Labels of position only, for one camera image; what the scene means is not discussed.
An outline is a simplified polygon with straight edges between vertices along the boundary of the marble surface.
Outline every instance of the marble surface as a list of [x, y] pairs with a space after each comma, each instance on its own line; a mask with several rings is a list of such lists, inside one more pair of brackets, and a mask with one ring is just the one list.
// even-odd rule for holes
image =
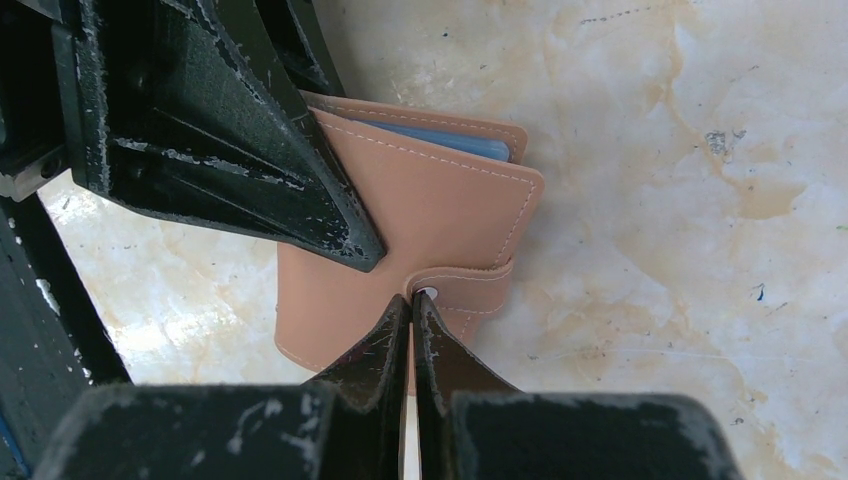
[[[748, 479], [848, 476], [848, 3], [314, 3], [351, 96], [530, 133], [494, 370], [690, 395]], [[273, 344], [274, 245], [40, 194], [136, 381], [309, 377]]]

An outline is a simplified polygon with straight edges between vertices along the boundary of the pink leather wallet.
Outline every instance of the pink leather wallet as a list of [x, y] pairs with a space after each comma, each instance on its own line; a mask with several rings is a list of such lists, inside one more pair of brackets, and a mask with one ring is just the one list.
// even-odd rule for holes
[[[513, 253], [544, 190], [520, 165], [516, 125], [304, 93], [383, 237], [387, 255], [368, 273], [291, 245], [278, 247], [275, 341], [320, 371], [367, 334], [395, 294], [427, 289], [451, 333], [470, 343], [503, 307]], [[495, 139], [508, 162], [392, 133], [363, 122]]]

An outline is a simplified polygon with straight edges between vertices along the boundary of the wallet snap button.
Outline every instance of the wallet snap button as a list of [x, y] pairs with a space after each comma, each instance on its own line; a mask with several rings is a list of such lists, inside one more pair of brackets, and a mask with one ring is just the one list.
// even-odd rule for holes
[[426, 293], [426, 294], [430, 297], [430, 300], [435, 300], [435, 299], [436, 299], [436, 297], [438, 297], [438, 296], [439, 296], [439, 291], [438, 291], [438, 290], [436, 290], [436, 289], [435, 289], [435, 288], [433, 288], [433, 287], [424, 287], [424, 288], [420, 288], [420, 289], [418, 289], [418, 291], [417, 291], [417, 292], [415, 292], [415, 293], [421, 293], [421, 292]]

